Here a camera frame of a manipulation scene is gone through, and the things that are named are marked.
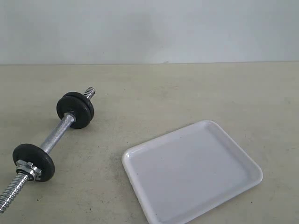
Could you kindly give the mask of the black weight plate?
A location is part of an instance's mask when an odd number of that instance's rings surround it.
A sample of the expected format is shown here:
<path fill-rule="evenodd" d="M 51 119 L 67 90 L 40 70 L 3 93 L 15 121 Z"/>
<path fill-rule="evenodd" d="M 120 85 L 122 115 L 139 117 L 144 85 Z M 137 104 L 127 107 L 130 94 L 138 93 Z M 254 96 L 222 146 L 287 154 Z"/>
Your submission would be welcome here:
<path fill-rule="evenodd" d="M 17 146 L 12 155 L 13 161 L 16 164 L 18 160 L 31 162 L 41 172 L 38 182 L 46 182 L 50 180 L 55 173 L 55 165 L 51 157 L 44 152 L 40 147 L 32 144 L 20 144 Z"/>
<path fill-rule="evenodd" d="M 93 117 L 94 117 L 94 107 L 93 107 L 90 99 L 87 98 L 87 96 L 85 96 L 82 93 L 74 92 L 74 91 L 68 92 L 68 93 L 64 94 L 62 97 L 64 97 L 64 96 L 74 96 L 76 98 L 81 99 L 84 103 L 87 104 L 88 108 L 90 109 L 90 111 L 92 113 L 92 119 L 93 119 Z"/>
<path fill-rule="evenodd" d="M 73 129 L 82 129 L 89 125 L 92 113 L 87 104 L 74 96 L 64 96 L 57 103 L 57 114 L 62 119 L 64 115 L 72 115 L 75 121 L 71 124 Z"/>

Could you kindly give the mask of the white rectangular tray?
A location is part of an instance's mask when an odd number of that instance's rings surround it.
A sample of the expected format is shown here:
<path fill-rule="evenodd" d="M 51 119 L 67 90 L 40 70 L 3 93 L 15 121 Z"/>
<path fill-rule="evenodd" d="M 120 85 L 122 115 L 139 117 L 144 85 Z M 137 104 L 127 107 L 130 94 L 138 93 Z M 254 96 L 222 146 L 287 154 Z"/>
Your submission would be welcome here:
<path fill-rule="evenodd" d="M 185 224 L 263 179 L 261 168 L 211 120 L 131 147 L 121 160 L 150 224 Z"/>

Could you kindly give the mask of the chrome star collar nut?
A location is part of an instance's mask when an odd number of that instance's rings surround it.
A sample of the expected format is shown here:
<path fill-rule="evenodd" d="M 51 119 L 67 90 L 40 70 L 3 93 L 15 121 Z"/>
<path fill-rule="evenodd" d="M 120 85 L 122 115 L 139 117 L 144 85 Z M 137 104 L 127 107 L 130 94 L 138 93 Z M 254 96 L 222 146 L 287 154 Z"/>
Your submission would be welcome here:
<path fill-rule="evenodd" d="M 40 180 L 42 175 L 41 169 L 39 169 L 33 163 L 23 160 L 18 160 L 16 162 L 16 172 L 27 175 L 30 181 Z"/>

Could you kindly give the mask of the chrome dumbbell bar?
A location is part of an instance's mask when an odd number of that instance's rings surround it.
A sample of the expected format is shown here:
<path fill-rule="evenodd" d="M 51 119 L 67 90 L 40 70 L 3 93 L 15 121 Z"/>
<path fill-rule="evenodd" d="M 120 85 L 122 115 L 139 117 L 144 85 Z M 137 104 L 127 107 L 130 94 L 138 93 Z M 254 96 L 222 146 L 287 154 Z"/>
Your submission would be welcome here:
<path fill-rule="evenodd" d="M 95 89 L 89 87 L 83 93 L 88 99 L 92 99 L 95 95 Z M 60 141 L 65 132 L 71 128 L 71 124 L 75 121 L 72 115 L 64 115 L 55 129 L 49 134 L 45 141 L 39 146 L 44 152 L 50 155 L 51 150 Z M 4 213 L 11 205 L 12 201 L 16 198 L 19 192 L 22 190 L 26 182 L 30 182 L 28 176 L 22 173 L 16 173 L 14 179 L 6 187 L 3 193 L 0 195 L 0 212 Z"/>

